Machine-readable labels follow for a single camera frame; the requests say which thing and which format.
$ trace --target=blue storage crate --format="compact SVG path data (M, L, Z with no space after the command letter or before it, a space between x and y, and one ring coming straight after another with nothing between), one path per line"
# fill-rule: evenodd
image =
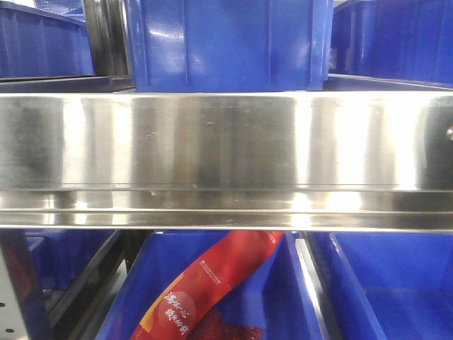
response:
M113 233L112 229L85 230L85 247L88 260L98 251L102 243Z
M319 90L332 0L126 0L138 91Z
M0 77L92 74L85 23L0 1Z
M26 237L45 239L46 252L43 259L42 287L44 289L66 290L88 262L84 230L70 229L27 229Z
M346 340L453 339L453 236L331 234L329 295Z
M82 0L34 0L37 9L56 14L66 15L80 11L83 6Z
M452 0L349 0L335 9L331 71L453 84Z
M165 232L145 241L97 340L128 340L169 283L226 232ZM323 339L294 245L286 234L276 252L215 309L223 322L260 327L264 339Z

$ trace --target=red package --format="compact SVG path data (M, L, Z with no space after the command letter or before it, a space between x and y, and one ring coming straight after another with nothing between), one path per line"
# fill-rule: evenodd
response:
M131 340L187 339L217 302L269 258L282 236L268 231L228 233L162 292Z

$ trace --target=gray metal bar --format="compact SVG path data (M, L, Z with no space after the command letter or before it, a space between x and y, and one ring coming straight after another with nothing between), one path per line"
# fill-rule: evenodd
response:
M396 79L380 79L370 76L329 74L324 82L327 91L452 91L451 85Z
M130 74L123 1L84 0L84 8L95 74Z
M0 229L0 339L52 339L40 284L19 229Z
M134 89L129 76L88 76L0 81L0 93L110 93Z
M324 339L343 340L328 293L319 278L316 261L305 238L296 239L296 250L311 303Z

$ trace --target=metal rack frame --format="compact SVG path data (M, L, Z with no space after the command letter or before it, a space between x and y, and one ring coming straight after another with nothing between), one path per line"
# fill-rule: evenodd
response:
M452 92L358 81L334 76L328 86L365 82L392 91L0 94L0 239L14 232L20 240L16 228L24 226L132 235L169 228L451 232ZM125 239L129 266L141 239ZM3 243L0 267L12 278L6 249ZM309 244L301 240L298 249L328 319ZM37 292L30 259L19 268ZM11 299L19 287L13 280L1 282L4 292L8 282L8 305L21 302ZM22 322L14 336L36 332L25 306L16 307L17 315L8 314ZM326 332L339 339L333 325ZM48 339L43 327L30 338Z

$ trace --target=shelving unit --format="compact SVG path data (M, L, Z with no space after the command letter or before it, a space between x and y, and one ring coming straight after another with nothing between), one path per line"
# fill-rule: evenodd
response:
M305 232L453 230L451 91L332 76L319 92L125 93L124 40L108 44L119 3L85 4L102 77L0 82L0 337L48 339L53 328L65 339L68 327L83 338L78 297L94 273L102 291L124 254L131 265L136 230L258 228L302 232L312 302L341 339ZM115 15L94 20L105 13ZM129 236L113 235L48 313L25 226Z

